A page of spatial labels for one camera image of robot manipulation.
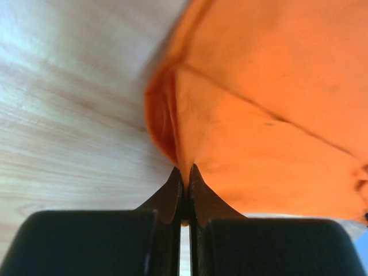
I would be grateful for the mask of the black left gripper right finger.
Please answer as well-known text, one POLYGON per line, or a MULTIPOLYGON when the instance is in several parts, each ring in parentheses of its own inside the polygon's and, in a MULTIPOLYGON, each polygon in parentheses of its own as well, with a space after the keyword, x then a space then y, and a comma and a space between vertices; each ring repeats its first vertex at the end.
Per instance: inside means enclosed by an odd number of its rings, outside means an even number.
POLYGON ((203 180, 189 182, 193 275, 366 275, 346 231, 319 218, 248 218, 203 180))

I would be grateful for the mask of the orange t shirt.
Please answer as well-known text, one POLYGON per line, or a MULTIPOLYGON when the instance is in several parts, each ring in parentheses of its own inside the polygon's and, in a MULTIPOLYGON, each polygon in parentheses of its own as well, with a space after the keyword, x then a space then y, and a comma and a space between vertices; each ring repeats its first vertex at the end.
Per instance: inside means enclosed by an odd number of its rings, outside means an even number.
POLYGON ((144 108, 237 211, 367 223, 366 1, 191 1, 144 108))

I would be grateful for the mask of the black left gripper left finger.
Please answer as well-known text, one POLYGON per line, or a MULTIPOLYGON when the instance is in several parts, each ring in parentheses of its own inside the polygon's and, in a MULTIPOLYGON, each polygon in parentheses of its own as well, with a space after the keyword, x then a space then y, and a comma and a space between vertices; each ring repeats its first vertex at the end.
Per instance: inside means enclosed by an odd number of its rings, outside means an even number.
POLYGON ((2 275, 178 275, 179 170, 134 210, 45 210, 19 228, 2 275))

